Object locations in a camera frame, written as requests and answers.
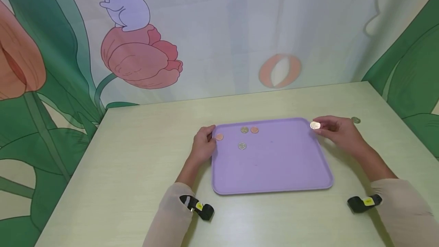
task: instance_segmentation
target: light green table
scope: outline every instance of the light green table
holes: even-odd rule
[[[367,142],[439,213],[439,163],[369,83],[348,83],[110,109],[37,247],[140,247],[200,126],[327,114],[359,117]],[[216,213],[210,223],[194,218],[184,246],[384,246],[376,212],[353,215],[346,205],[365,195],[363,174],[321,144],[335,177],[329,190],[222,197],[206,166],[196,192]]]

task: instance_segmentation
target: cartoon rabbit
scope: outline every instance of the cartoon rabbit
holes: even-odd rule
[[[144,0],[105,0],[100,3],[106,8],[116,27],[124,32],[139,30],[150,21],[148,5]]]

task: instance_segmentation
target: left hand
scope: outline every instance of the left hand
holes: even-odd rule
[[[216,139],[212,137],[213,129],[215,129],[215,125],[200,128],[194,136],[194,143],[188,161],[201,165],[211,158],[216,149]]]

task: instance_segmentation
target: sleeve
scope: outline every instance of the sleeve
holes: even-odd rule
[[[378,180],[371,186],[383,199],[376,208],[395,247],[438,246],[439,224],[408,181]]]
[[[180,201],[180,196],[194,196],[184,183],[172,184],[159,205],[146,235],[143,247],[180,247],[192,220],[192,213]]]

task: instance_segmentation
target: hand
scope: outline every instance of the hand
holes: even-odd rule
[[[314,130],[316,134],[329,138],[335,145],[354,157],[372,149],[350,118],[325,116],[314,118],[314,121],[320,122],[321,125],[320,129]]]
[[[215,125],[200,128],[194,136],[194,143],[188,161],[201,165],[212,156],[216,149],[216,139],[212,137],[213,129],[215,129]]]

